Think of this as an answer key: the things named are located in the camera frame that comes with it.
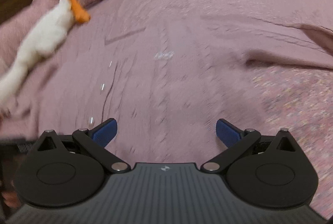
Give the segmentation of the white goose plush toy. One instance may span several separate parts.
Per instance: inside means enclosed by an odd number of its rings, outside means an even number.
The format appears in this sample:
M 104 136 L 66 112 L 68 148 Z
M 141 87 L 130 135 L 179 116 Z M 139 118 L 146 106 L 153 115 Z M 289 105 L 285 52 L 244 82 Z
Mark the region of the white goose plush toy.
M 54 54 L 75 23 L 86 23 L 89 13 L 78 0 L 59 0 L 22 40 L 16 58 L 1 76 L 1 105 L 20 89 L 28 72 L 43 58 Z

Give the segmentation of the pink floral bedspread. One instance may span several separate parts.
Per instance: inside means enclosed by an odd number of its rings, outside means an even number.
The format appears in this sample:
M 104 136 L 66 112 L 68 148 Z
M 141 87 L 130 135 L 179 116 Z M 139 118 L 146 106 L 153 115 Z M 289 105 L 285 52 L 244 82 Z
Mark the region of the pink floral bedspread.
M 130 164 L 203 164 L 224 118 L 288 128 L 313 163 L 313 208 L 332 215 L 332 0 L 103 0 L 30 73 L 1 137 L 71 133 L 110 117 Z

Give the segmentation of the pink knitted sweater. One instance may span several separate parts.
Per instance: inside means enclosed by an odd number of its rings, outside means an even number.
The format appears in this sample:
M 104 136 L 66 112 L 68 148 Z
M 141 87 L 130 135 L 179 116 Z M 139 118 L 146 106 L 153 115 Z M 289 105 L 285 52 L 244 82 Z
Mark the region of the pink knitted sweater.
M 128 163 L 203 163 L 224 148 L 218 119 L 273 134 L 311 114 L 307 73 L 332 69 L 332 32 L 238 15 L 165 20 L 69 45 L 40 96 L 38 130 L 110 117 Z

